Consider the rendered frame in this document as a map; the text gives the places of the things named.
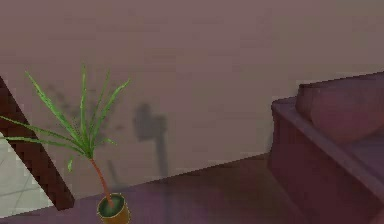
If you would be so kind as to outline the green house plant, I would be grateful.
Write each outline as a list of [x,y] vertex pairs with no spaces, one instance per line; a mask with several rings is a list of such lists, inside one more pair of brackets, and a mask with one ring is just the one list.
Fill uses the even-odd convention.
[[46,105],[46,107],[51,111],[51,113],[55,116],[55,118],[60,122],[62,127],[69,133],[68,137],[65,137],[59,133],[49,131],[43,128],[39,128],[30,124],[21,123],[19,121],[7,118],[5,116],[0,115],[0,119],[9,121],[13,124],[20,125],[24,128],[27,128],[30,131],[43,133],[47,136],[54,137],[57,139],[65,140],[65,143],[60,143],[57,141],[51,140],[39,140],[37,138],[32,137],[22,137],[22,136],[2,136],[2,140],[7,141],[22,141],[28,143],[42,143],[47,145],[54,145],[58,147],[64,147],[66,149],[70,149],[76,152],[79,156],[84,156],[87,158],[93,167],[96,170],[96,173],[100,179],[101,185],[103,187],[103,192],[105,194],[107,203],[110,208],[114,208],[114,202],[112,201],[111,193],[107,187],[106,181],[101,173],[101,170],[96,165],[94,160],[94,151],[96,147],[104,142],[109,142],[110,144],[115,144],[113,140],[110,138],[104,138],[102,140],[98,140],[97,137],[99,135],[99,131],[101,125],[106,119],[112,105],[115,103],[119,93],[127,87],[131,80],[127,79],[123,84],[118,86],[106,100],[105,105],[100,108],[100,104],[105,95],[105,90],[110,78],[110,71],[107,71],[106,78],[99,95],[97,104],[95,109],[93,110],[93,114],[91,116],[91,120],[88,121],[86,118],[86,98],[87,98],[87,68],[85,65],[81,66],[81,98],[80,98],[80,127],[76,128],[74,124],[72,124],[65,115],[58,109],[58,107],[52,102],[52,100],[46,95],[46,93],[42,90],[40,85],[36,82],[36,80],[31,76],[29,71],[25,71],[25,76],[31,81],[32,85],[35,88],[35,91],[41,101]]

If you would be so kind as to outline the yellow plant pot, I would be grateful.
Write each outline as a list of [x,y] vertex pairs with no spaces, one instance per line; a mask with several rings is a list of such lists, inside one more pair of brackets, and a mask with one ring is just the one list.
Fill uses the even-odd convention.
[[125,197],[121,193],[110,195],[113,207],[107,197],[104,197],[97,206],[97,215],[103,224],[130,224],[131,213]]

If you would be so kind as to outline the maroon sofa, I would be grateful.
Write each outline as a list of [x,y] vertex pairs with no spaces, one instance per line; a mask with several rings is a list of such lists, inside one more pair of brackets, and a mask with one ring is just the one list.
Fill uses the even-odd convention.
[[384,224],[384,71],[271,105],[268,168],[310,224]]

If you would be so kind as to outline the dark brown door frame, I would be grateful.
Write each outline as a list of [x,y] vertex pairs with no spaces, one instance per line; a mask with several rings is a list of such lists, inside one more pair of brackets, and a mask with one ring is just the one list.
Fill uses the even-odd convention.
[[[28,123],[1,76],[0,115],[7,115],[18,122]],[[31,137],[33,140],[37,139],[34,131],[2,118],[0,118],[0,133],[5,136],[10,135],[11,137],[18,136]],[[9,144],[57,210],[64,210],[74,206],[74,196],[41,143],[10,140]]]

